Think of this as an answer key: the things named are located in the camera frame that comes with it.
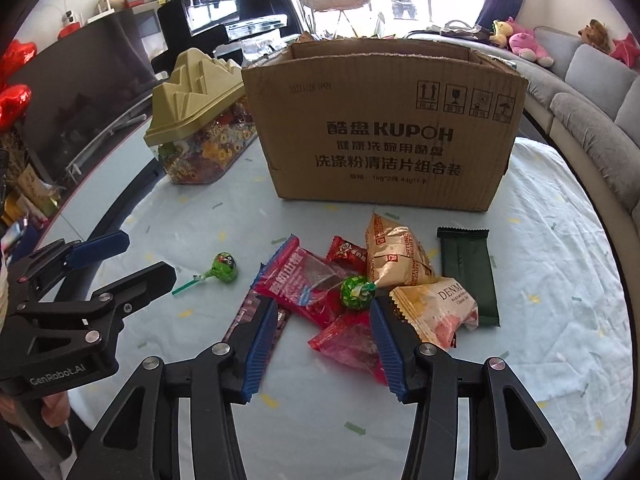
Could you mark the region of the person's left hand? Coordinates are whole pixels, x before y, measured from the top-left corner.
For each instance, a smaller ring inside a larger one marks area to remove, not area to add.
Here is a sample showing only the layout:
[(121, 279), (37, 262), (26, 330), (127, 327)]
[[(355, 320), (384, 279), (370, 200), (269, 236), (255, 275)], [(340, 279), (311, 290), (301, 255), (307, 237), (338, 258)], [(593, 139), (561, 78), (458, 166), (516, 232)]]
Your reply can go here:
[[(9, 424), (23, 429), (24, 425), (17, 415), (13, 399), (2, 394), (0, 396), (1, 417)], [(70, 399), (66, 391), (46, 396), (42, 399), (41, 417), (52, 428), (64, 425), (70, 418)]]

